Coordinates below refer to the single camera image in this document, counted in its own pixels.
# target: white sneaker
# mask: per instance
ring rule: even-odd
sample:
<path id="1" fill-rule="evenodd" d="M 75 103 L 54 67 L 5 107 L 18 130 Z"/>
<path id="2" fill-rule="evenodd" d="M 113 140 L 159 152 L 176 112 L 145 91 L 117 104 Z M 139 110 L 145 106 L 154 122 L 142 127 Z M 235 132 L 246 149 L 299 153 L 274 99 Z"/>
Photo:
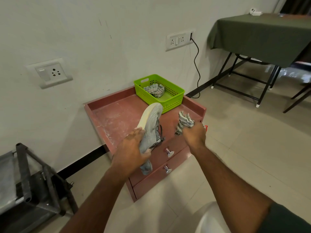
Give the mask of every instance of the white sneaker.
<path id="1" fill-rule="evenodd" d="M 142 141 L 140 142 L 139 150 L 140 153 L 145 153 L 147 149 L 153 149 L 158 143 L 160 143 L 161 136 L 158 131 L 159 118 L 162 114 L 163 106 L 160 103 L 153 103 L 149 105 L 137 125 L 146 130 Z M 148 175 L 152 172 L 152 165 L 149 160 L 144 163 L 141 167 L 142 173 Z"/>

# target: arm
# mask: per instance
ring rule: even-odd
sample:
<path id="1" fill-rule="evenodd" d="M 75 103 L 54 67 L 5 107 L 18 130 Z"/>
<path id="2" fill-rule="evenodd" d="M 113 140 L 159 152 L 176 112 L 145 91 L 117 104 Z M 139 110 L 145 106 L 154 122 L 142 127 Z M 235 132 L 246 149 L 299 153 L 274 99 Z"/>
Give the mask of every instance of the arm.
<path id="1" fill-rule="evenodd" d="M 230 231 L 257 232 L 273 200 L 242 180 L 206 148 L 205 129 L 201 123 L 185 127 L 183 135 L 212 188 Z"/>
<path id="2" fill-rule="evenodd" d="M 104 232 L 124 183 L 151 155 L 150 149 L 144 154 L 139 152 L 139 143 L 144 134 L 142 128 L 135 129 L 121 142 L 110 168 L 60 233 Z"/>

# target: chair leg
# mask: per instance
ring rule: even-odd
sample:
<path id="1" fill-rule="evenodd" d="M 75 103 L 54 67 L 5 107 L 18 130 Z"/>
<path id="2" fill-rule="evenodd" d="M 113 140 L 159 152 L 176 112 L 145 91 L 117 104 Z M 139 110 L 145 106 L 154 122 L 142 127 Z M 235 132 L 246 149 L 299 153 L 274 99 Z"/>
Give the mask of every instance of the chair leg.
<path id="1" fill-rule="evenodd" d="M 225 66 L 226 66 L 226 64 L 227 64 L 227 62 L 228 62 L 228 60 L 230 59 L 231 55 L 232 55 L 232 52 L 229 53 L 229 55 L 228 55 L 228 57 L 227 57 L 225 63 L 224 63 L 223 66 L 221 67 L 221 70 L 219 71 L 219 74 L 217 75 L 217 78 L 216 78 L 215 82 L 213 82 L 213 84 L 212 84 L 212 86 L 211 86 L 211 89 L 214 88 L 215 83 L 221 78 L 221 77 L 220 77 L 220 74 L 221 74 L 222 71 L 224 70 L 224 68 L 225 68 Z"/>
<path id="2" fill-rule="evenodd" d="M 287 113 L 289 110 L 294 108 L 296 105 L 298 105 L 300 102 L 302 102 L 305 98 L 311 95 L 311 90 L 308 91 L 306 94 L 304 94 L 301 98 L 299 98 L 297 101 L 295 101 L 291 106 L 289 106 L 286 110 L 283 111 L 283 113 Z"/>
<path id="3" fill-rule="evenodd" d="M 256 108 L 258 108 L 258 107 L 260 106 L 260 103 L 261 103 L 263 97 L 265 96 L 265 94 L 266 94 L 266 92 L 267 92 L 267 90 L 268 90 L 268 87 L 269 87 L 269 85 L 270 85 L 270 83 L 271 83 L 271 81 L 272 81 L 272 79 L 273 79 L 273 76 L 274 76 L 274 74 L 275 74 L 275 71 L 276 71 L 277 67 L 278 67 L 278 66 L 274 66 L 274 69 L 272 70 L 272 73 L 271 73 L 271 75 L 270 75 L 270 78 L 268 79 L 268 82 L 267 82 L 267 84 L 266 84 L 266 86 L 265 86 L 265 88 L 264 88 L 264 90 L 263 90 L 263 92 L 262 92 L 262 94 L 261 94 L 261 96 L 260 96 L 260 98 L 259 98 L 259 101 L 258 101 L 258 103 L 257 103 L 257 105 L 256 105 Z"/>
<path id="4" fill-rule="evenodd" d="M 231 69 L 230 69 L 230 71 L 229 71 L 229 75 L 228 75 L 228 77 L 230 77 L 230 76 L 231 76 L 231 73 L 232 73 L 232 71 L 233 71 L 233 69 L 234 69 L 234 66 L 235 66 L 235 64 L 236 64 L 237 60 L 238 60 L 238 57 L 236 57 L 236 58 L 235 58 L 235 61 L 234 61 L 233 65 L 232 65 L 232 67 L 231 67 Z"/>
<path id="5" fill-rule="evenodd" d="M 281 67 L 278 68 L 278 70 L 277 70 L 277 72 L 276 72 L 276 74 L 275 74 L 275 76 L 274 76 L 274 79 L 273 79 L 273 81 L 272 81 L 272 84 L 271 84 L 271 86 L 270 86 L 270 88 L 269 88 L 270 91 L 272 90 L 272 88 L 273 88 L 273 86 L 274 86 L 274 83 L 275 83 L 277 77 L 279 76 L 279 73 L 280 73 L 281 69 L 282 69 Z"/>
<path id="6" fill-rule="evenodd" d="M 309 83 L 307 86 L 302 88 L 300 92 L 298 92 L 296 95 L 294 95 L 291 99 L 295 99 L 297 96 L 299 96 L 301 93 L 304 93 L 308 88 L 311 88 L 311 83 Z"/>

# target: white wall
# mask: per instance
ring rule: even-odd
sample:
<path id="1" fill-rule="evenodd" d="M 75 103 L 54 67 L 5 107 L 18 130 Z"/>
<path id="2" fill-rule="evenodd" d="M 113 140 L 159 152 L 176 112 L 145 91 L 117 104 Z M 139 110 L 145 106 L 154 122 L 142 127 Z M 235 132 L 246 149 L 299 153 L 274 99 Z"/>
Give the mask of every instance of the white wall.
<path id="1" fill-rule="evenodd" d="M 189 92 L 198 79 L 194 44 L 165 52 L 167 34 L 196 28 L 200 84 L 227 53 L 206 50 L 214 22 L 270 12 L 277 0 L 2 0 L 0 153 L 17 142 L 60 170 L 99 147 L 82 103 L 159 74 Z M 25 66 L 63 57 L 73 81 L 42 90 Z"/>

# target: plastic basket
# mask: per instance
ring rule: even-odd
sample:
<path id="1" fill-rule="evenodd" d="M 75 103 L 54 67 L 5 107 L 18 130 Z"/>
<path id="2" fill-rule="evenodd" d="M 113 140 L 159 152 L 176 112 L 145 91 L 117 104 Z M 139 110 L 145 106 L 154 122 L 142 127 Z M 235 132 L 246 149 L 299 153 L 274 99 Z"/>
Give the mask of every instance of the plastic basket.
<path id="1" fill-rule="evenodd" d="M 165 87 L 164 94 L 160 97 L 154 97 L 144 90 L 144 87 L 155 83 L 162 84 Z M 134 81 L 136 94 L 148 105 L 159 102 L 163 106 L 162 114 L 179 106 L 183 101 L 185 90 L 176 86 L 174 83 L 162 78 L 157 74 L 152 74 Z"/>

